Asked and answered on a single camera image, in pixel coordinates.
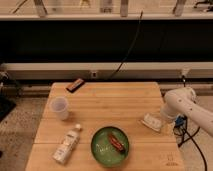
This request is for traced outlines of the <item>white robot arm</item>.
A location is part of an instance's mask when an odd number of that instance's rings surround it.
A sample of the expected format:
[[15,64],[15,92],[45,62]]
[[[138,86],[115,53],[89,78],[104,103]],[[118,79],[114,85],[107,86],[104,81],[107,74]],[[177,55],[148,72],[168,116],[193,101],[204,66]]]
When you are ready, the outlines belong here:
[[160,113],[167,123],[184,114],[213,137],[213,112],[195,104],[196,93],[191,87],[178,88],[165,93],[165,104]]

